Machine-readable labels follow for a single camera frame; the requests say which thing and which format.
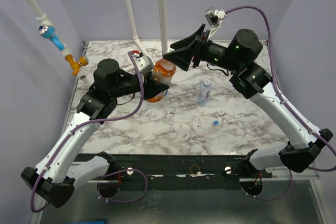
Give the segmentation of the orange tea bottle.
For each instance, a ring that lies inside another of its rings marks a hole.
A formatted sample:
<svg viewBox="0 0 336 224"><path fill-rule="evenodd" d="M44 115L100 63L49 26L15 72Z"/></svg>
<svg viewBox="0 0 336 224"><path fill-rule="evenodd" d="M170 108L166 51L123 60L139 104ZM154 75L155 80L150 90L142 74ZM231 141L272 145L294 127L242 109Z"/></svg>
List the orange tea bottle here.
<svg viewBox="0 0 336 224"><path fill-rule="evenodd" d="M152 71L152 77L155 81L170 85L171 80L176 72L176 65L171 62L160 59L156 62L154 69ZM161 101L166 95L168 90L162 91L153 98L148 99L148 102L156 103Z"/></svg>

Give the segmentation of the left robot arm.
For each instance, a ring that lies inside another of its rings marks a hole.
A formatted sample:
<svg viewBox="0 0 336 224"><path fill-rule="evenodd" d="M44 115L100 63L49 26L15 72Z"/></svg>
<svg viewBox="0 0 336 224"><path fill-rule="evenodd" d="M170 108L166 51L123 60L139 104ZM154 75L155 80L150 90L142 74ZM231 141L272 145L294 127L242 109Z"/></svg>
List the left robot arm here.
<svg viewBox="0 0 336 224"><path fill-rule="evenodd" d="M89 180L102 176L112 179L116 175L113 158L98 154L78 168L70 166L90 136L107 121L117 107L117 99L124 95L140 93L141 105L169 86L157 82L152 73L127 73L114 59L101 60L93 73L94 82L81 98L77 111L61 138L35 167L26 167L21 178L32 190L30 203L35 195L56 208L63 206L75 189Z"/></svg>

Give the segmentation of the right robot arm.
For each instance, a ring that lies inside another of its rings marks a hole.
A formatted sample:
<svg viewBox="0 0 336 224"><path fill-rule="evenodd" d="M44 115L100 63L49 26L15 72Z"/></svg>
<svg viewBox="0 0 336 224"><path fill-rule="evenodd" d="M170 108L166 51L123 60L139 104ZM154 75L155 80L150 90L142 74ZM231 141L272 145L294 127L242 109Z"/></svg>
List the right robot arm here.
<svg viewBox="0 0 336 224"><path fill-rule="evenodd" d="M209 40L204 28L201 25L194 34L171 44L172 51L163 58L184 71L198 67L201 61L228 70L233 87L268 114L288 139L280 147L250 151L241 165L242 173L252 178L262 169L282 166L303 172L328 145L332 132L310 123L275 90L271 75L255 63L263 46L252 30L240 29L224 47Z"/></svg>

